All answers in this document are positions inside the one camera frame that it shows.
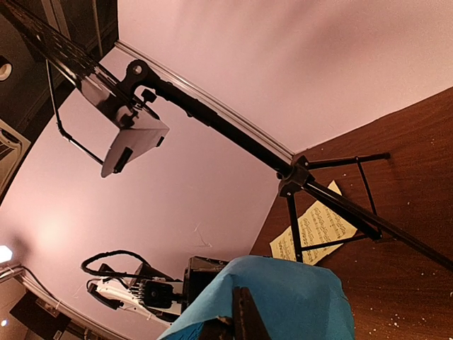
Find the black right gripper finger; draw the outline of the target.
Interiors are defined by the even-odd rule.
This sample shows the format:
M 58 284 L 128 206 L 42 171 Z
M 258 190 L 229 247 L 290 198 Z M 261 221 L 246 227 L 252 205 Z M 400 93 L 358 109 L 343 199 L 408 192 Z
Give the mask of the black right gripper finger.
M 203 325 L 203 339 L 271 339 L 248 288 L 233 289 L 232 317 L 217 317 Z

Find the blue sheet music page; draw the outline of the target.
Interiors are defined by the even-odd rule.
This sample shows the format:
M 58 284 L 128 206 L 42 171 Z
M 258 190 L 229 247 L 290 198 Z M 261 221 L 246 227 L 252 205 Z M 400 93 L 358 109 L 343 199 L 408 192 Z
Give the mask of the blue sheet music page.
M 234 288 L 249 289 L 271 339 L 354 339 L 341 280 L 329 269 L 263 256 L 229 262 L 161 339 L 199 339 L 206 322 L 233 316 Z

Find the yellow sheet music page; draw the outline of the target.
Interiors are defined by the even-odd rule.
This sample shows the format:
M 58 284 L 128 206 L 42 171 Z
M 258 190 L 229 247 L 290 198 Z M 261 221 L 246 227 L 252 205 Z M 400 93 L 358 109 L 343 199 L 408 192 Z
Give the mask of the yellow sheet music page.
M 316 201 L 298 218 L 302 247 L 324 244 L 353 237 L 357 229 Z M 274 259 L 296 261 L 291 227 L 271 241 L 270 248 Z

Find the black music stand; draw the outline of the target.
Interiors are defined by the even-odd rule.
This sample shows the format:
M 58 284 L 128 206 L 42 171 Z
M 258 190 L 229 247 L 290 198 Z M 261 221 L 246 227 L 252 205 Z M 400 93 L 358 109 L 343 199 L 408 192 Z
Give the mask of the black music stand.
M 452 268 L 452 261 L 446 256 L 378 216 L 375 211 L 366 210 L 322 186 L 312 176 L 314 169 L 388 159 L 389 153 L 326 161 L 309 161 L 300 157 L 295 163 L 288 163 L 200 99 L 162 79 L 144 60 L 131 61 L 125 77 L 118 79 L 20 3 L 2 1 L 1 14 L 45 58 L 47 68 L 57 69 L 118 128 L 119 132 L 105 158 L 99 160 L 102 177 L 120 173 L 126 164 L 161 145 L 168 133 L 168 126 L 150 105 L 157 98 L 163 98 L 275 171 L 279 178 L 278 193 L 287 201 L 298 262 L 302 262 L 306 247 L 302 245 L 300 237 L 294 196 L 304 191 L 356 227 L 361 238 L 379 241 L 383 234 L 389 234 L 442 267 Z

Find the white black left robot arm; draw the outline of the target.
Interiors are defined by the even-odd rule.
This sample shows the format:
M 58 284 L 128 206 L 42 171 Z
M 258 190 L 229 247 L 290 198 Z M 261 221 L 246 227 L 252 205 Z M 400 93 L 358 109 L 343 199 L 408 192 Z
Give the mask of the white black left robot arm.
M 126 280 L 113 276 L 114 270 L 104 263 L 99 271 L 108 275 L 90 280 L 86 288 L 92 297 L 112 310 L 132 312 L 169 327 L 227 264 L 223 260 L 193 256 L 183 280 L 179 280 L 143 263 L 135 277 Z

